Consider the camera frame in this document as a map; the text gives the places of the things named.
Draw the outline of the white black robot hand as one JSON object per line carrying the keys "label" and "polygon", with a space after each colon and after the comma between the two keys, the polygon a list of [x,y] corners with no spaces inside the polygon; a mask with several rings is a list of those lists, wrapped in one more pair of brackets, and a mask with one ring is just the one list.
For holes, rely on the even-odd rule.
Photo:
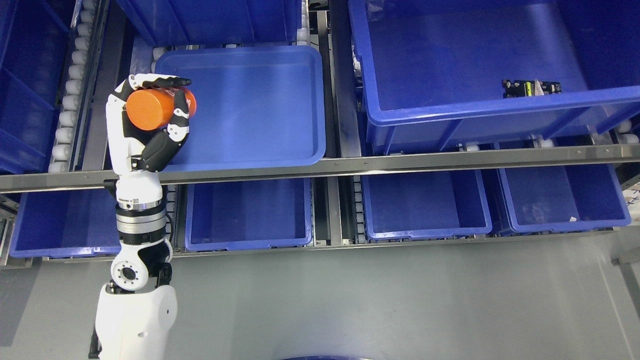
{"label": "white black robot hand", "polygon": [[[124,210],[146,210],[162,202],[158,173],[183,148],[190,135],[190,110],[186,88],[188,78],[137,73],[128,75],[109,94],[105,105],[110,164],[118,176],[114,198]],[[127,114],[130,96],[142,91],[172,91],[173,103],[167,125],[142,130]]]}

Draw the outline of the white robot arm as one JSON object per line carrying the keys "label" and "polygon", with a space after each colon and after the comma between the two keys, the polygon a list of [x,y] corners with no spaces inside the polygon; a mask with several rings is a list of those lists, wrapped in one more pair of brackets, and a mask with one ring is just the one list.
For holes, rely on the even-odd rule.
{"label": "white robot arm", "polygon": [[118,203],[120,249],[100,287],[90,360],[162,360],[178,315],[162,201]]}

